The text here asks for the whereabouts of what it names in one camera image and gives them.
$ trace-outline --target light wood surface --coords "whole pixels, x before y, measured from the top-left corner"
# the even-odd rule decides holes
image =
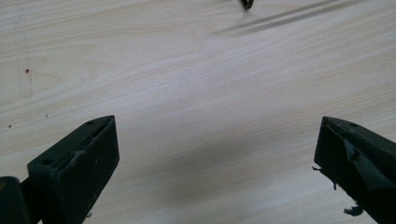
[[[0,175],[110,114],[85,223],[374,223],[311,166],[322,116],[396,140],[396,1],[1,1]]]

